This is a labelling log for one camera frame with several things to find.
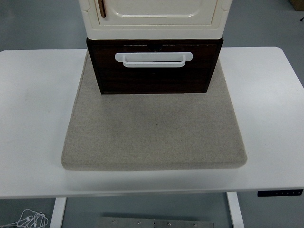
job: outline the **white drawer handle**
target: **white drawer handle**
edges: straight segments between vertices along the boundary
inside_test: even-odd
[[[116,53],[117,62],[125,67],[183,67],[193,59],[191,52],[134,52]]]

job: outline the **white cable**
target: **white cable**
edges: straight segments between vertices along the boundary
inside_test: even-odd
[[[26,211],[30,211],[30,212],[34,213],[34,215],[26,216],[24,218],[23,214]],[[22,212],[22,214],[17,222],[0,226],[0,228],[5,228],[5,227],[45,228],[45,226],[47,224],[48,224],[48,219],[42,212],[38,213],[31,209],[25,209]]]

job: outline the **dark wooden drawer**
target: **dark wooden drawer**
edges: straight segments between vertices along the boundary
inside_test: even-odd
[[[204,93],[222,46],[219,40],[87,40],[102,94]],[[191,52],[178,68],[128,68],[115,60],[118,52]]]

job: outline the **gray floor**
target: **gray floor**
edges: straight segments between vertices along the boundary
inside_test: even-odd
[[[31,209],[38,213],[44,213],[46,218],[49,219],[46,225],[46,228],[48,228],[52,219],[54,204],[55,199],[1,199],[0,226],[17,222],[25,209]],[[24,216],[30,215],[34,215],[34,213],[28,211],[24,213]]]
[[[279,47],[304,85],[302,17],[304,11],[295,11],[289,0],[233,0],[223,46]],[[0,0],[0,51],[86,48],[85,41],[77,0]],[[258,198],[256,192],[238,196],[246,227],[303,227],[303,196]],[[9,202],[0,200],[0,211],[17,215],[32,205],[30,200],[22,206]],[[41,200],[38,205],[43,212],[52,202]]]

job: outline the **cabinet door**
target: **cabinet door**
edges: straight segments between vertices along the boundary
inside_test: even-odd
[[[225,0],[90,0],[100,25],[211,25]]]

